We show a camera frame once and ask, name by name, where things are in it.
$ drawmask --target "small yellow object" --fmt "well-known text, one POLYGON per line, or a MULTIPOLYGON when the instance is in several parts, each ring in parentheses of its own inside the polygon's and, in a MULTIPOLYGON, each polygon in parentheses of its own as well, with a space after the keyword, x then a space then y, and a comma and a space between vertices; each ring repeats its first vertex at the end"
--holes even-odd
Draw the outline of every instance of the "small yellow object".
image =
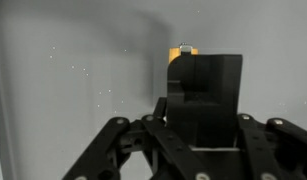
MULTIPOLYGON (((196 48, 193 48, 191 54, 193 55, 199 54, 199 50, 196 48)), ((180 48, 171 48, 169 50, 169 64, 180 55, 181 55, 180 48)))

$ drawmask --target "gray backdrop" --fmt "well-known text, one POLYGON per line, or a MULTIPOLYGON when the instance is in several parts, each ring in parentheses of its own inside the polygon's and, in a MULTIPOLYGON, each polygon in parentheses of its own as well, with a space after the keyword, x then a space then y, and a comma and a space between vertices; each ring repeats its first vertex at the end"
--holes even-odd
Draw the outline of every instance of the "gray backdrop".
POLYGON ((240 112, 307 129, 307 0, 0 0, 4 180, 61 179, 110 117, 151 113, 183 41, 243 54, 240 112))

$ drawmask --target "metal bolt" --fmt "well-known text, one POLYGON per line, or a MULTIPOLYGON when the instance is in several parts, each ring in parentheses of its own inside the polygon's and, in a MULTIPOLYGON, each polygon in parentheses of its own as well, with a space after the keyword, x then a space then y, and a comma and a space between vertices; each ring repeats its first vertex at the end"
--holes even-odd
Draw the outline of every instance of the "metal bolt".
POLYGON ((154 119, 153 116, 147 116, 147 117, 146 117, 146 120, 148 120, 148 121, 153 121, 153 119, 154 119))
POLYGON ((85 176, 79 176, 75 180, 87 180, 87 178, 85 176))
POLYGON ((249 120, 249 119, 250 119, 250 116, 248 116, 248 115, 242 115, 242 118, 243 118, 244 120, 249 120))
POLYGON ((282 125, 282 124, 283 124, 283 121, 282 121, 282 120, 279 120, 279 119, 275 119, 274 122, 275 122, 275 124, 277 124, 277 125, 282 125))
POLYGON ((271 173, 262 173, 261 179, 262 180, 277 180, 277 178, 271 173))
POLYGON ((205 173, 197 173, 195 180, 211 180, 210 177, 205 173))
POLYGON ((117 121, 116 121, 116 123, 118 123, 118 124, 123 124, 124 123, 124 119, 118 119, 117 121))

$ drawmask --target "screw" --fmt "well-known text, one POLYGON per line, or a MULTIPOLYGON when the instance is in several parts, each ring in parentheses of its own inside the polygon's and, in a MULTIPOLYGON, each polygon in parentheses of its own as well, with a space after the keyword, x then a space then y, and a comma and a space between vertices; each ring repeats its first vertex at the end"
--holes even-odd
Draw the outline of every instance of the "screw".
POLYGON ((116 121, 116 123, 118 123, 118 124, 123 124, 124 123, 124 119, 118 119, 117 121, 116 121))
POLYGON ((147 116, 147 117, 146 117, 146 120, 148 120, 148 121, 153 121, 153 119, 154 119, 153 116, 147 116))
POLYGON ((87 178, 85 176, 79 176, 75 180, 87 180, 87 178))
POLYGON ((205 173, 197 173, 195 180, 211 180, 210 177, 205 173))
POLYGON ((282 121, 282 120, 279 120, 279 119, 275 119, 274 122, 275 122, 275 124, 277 124, 277 125, 282 125, 282 124, 283 124, 283 121, 282 121))
POLYGON ((277 178, 271 173, 262 173, 261 179, 262 180, 277 180, 277 178))
POLYGON ((242 115, 242 118, 243 118, 244 120, 249 120, 249 119, 250 119, 250 116, 248 116, 248 115, 242 115))

